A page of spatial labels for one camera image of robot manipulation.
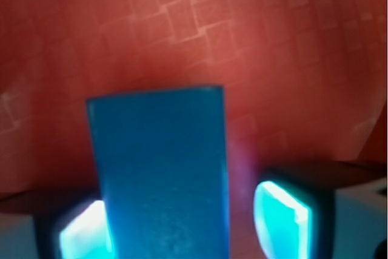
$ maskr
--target red patterned wall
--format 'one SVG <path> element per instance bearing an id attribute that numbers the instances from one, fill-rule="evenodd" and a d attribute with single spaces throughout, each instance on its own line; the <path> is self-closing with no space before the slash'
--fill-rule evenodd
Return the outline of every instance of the red patterned wall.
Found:
<path id="1" fill-rule="evenodd" d="M 357 157 L 386 100 L 387 0 L 0 0 L 0 191 L 96 183 L 84 101 L 226 88 L 232 213 L 257 170 Z"/>

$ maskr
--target cyan glowing square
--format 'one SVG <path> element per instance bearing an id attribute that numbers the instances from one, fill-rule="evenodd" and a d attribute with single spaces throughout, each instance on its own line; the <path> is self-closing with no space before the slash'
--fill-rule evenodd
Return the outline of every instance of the cyan glowing square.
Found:
<path id="1" fill-rule="evenodd" d="M 105 205 L 96 200 L 59 234 L 63 259 L 113 259 Z"/>
<path id="2" fill-rule="evenodd" d="M 272 181 L 255 191 L 254 217 L 261 247 L 271 259 L 308 258 L 312 210 Z"/>

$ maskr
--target blue object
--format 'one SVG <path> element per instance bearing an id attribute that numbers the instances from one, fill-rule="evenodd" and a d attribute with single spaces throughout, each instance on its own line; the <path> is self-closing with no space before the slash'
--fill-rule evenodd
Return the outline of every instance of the blue object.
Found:
<path id="1" fill-rule="evenodd" d="M 253 214 L 267 258 L 310 258 L 311 208 L 276 183 L 263 181 L 255 191 Z"/>
<path id="2" fill-rule="evenodd" d="M 195 87 L 87 101 L 118 258 L 228 258 L 224 96 Z"/>
<path id="3" fill-rule="evenodd" d="M 105 205 L 90 204 L 59 233 L 63 259 L 114 259 Z"/>

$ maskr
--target white surface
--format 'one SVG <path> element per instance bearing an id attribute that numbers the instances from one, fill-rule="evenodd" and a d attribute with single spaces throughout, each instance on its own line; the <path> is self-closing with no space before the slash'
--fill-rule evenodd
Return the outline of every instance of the white surface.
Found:
<path id="1" fill-rule="evenodd" d="M 0 214 L 0 258 L 39 258 L 31 216 Z"/>
<path id="2" fill-rule="evenodd" d="M 378 193 L 387 178 L 336 191 L 333 259 L 373 258 L 387 238 L 387 197 Z"/>

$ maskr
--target blue rectangular block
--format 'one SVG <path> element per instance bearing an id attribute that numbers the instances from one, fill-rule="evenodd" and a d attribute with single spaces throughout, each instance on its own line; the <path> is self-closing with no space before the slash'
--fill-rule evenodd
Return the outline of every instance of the blue rectangular block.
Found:
<path id="1" fill-rule="evenodd" d="M 195 87 L 87 101 L 118 258 L 228 258 L 224 94 Z"/>

